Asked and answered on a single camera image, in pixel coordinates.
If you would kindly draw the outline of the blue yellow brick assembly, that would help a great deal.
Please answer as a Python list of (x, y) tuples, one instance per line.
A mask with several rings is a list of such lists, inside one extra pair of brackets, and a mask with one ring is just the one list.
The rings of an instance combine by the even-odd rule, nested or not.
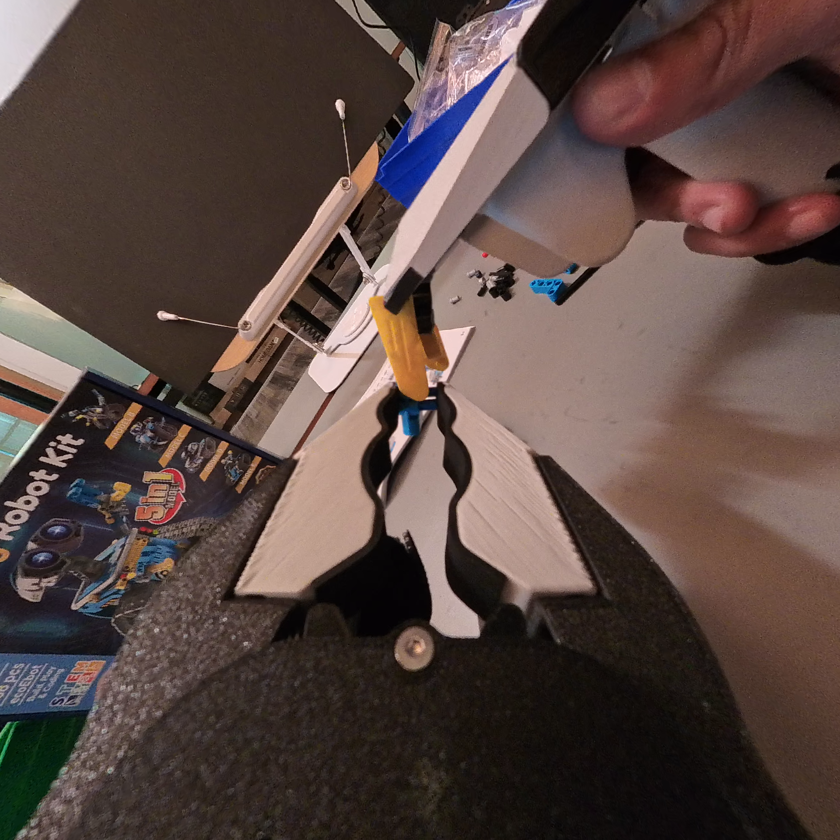
[(417, 436), (421, 412), (436, 407), (436, 386), (428, 383), (427, 372), (443, 372), (449, 365), (434, 321), (431, 286), (421, 283), (398, 313), (387, 309), (383, 297), (372, 297), (369, 307), (401, 393), (402, 430)]

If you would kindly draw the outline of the green plastic bin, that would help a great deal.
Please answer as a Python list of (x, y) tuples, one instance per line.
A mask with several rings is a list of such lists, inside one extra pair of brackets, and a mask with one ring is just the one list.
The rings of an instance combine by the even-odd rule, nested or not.
[(12, 721), (1, 733), (1, 838), (15, 838), (75, 747), (85, 717)]

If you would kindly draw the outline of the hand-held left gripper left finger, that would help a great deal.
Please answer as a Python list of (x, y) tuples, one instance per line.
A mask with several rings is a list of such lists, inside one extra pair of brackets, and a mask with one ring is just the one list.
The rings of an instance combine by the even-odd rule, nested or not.
[(383, 386), (294, 458), (236, 596), (309, 599), (384, 533), (378, 489), (392, 469), (399, 394)]

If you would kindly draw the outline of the dark blue toy set box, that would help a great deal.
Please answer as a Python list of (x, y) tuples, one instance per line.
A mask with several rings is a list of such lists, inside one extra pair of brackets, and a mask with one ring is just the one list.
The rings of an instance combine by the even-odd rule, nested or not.
[(85, 372), (2, 480), (2, 722), (89, 710), (142, 607), (279, 463)]

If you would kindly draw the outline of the black partition panel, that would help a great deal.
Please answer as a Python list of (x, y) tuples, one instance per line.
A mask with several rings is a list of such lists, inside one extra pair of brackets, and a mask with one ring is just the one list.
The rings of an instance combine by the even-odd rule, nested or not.
[(335, 2), (79, 2), (2, 107), (2, 279), (190, 392), (411, 90)]

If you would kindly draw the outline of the clear plastic bags bundle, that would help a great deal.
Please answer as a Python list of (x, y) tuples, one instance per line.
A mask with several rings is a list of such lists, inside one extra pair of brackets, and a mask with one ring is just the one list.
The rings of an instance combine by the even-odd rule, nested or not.
[(447, 24), (436, 26), (432, 54), (408, 124), (410, 141), (516, 53), (542, 5), (543, 1), (511, 2), (457, 30)]

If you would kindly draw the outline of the blue plastic bin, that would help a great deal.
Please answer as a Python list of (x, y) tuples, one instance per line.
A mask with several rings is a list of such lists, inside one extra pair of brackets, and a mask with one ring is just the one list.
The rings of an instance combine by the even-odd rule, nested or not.
[(508, 59), (450, 60), (427, 79), (413, 116), (385, 152), (375, 181), (404, 207), (420, 193)]

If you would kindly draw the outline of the open instruction booklet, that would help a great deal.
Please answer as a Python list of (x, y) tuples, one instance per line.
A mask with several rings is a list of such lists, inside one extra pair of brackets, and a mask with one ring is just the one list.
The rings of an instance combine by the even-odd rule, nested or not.
[(424, 401), (410, 402), (404, 396), (399, 398), (397, 425), (389, 443), (392, 466), (396, 466), (403, 451), (420, 435), (425, 421), (436, 411), (438, 386), (449, 382), (474, 329), (464, 327), (443, 331), (442, 339), (448, 356), (448, 367), (444, 371), (426, 369), (429, 394)]

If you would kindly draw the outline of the white desk lamp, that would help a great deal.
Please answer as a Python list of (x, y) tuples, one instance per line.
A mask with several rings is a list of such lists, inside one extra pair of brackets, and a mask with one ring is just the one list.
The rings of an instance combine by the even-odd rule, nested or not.
[[(268, 330), (277, 327), (314, 350), (316, 358), (308, 373), (321, 391), (334, 392), (344, 382), (376, 335), (369, 299), (381, 295), (385, 284), (386, 268), (373, 271), (347, 227), (352, 212), (374, 182), (379, 160), (378, 146), (373, 143), (361, 163), (337, 181), (277, 273), (233, 327), (237, 335), (215, 363), (214, 373), (244, 362)], [(295, 292), (311, 279), (318, 261), (338, 236), (360, 268), (363, 282), (350, 302), (337, 302), (340, 314), (335, 326), (313, 327), (323, 336), (315, 343), (286, 325), (281, 314), (291, 308)]]

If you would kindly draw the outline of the pile of loose brick pieces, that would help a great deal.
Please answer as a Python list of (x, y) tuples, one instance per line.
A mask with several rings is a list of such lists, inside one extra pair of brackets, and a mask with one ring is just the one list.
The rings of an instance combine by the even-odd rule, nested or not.
[[(536, 295), (560, 305), (562, 300), (571, 294), (574, 283), (579, 279), (577, 275), (580, 270), (581, 265), (572, 262), (563, 268), (558, 276), (531, 279), (528, 288)], [(504, 263), (495, 269), (471, 269), (466, 272), (466, 277), (473, 282), (478, 298), (510, 301), (518, 283), (517, 271), (514, 265)]]

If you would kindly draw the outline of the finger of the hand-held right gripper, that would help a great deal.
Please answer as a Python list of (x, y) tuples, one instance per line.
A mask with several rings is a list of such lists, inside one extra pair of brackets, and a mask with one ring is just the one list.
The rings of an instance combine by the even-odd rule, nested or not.
[(436, 268), (549, 115), (546, 97), (509, 59), (398, 226), (385, 283), (389, 312), (397, 314)]

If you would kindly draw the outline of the person's right hand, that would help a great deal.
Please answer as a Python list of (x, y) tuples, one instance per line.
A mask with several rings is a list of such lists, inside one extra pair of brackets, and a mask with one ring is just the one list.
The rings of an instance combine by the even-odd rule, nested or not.
[[(590, 71), (573, 111), (592, 140), (645, 146), (719, 110), (765, 77), (806, 61), (838, 75), (838, 2), (713, 2), (666, 37)], [(838, 226), (838, 196), (760, 208), (737, 182), (699, 182), (651, 154), (632, 181), (643, 220), (685, 224), (700, 254), (753, 257), (802, 246)]]

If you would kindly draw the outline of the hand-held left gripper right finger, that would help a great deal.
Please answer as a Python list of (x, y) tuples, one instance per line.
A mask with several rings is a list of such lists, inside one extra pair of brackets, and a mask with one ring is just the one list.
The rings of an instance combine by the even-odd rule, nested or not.
[(597, 582), (536, 453), (453, 386), (437, 394), (448, 504), (445, 568), (481, 621), (503, 606), (530, 617), (537, 603), (587, 603)]

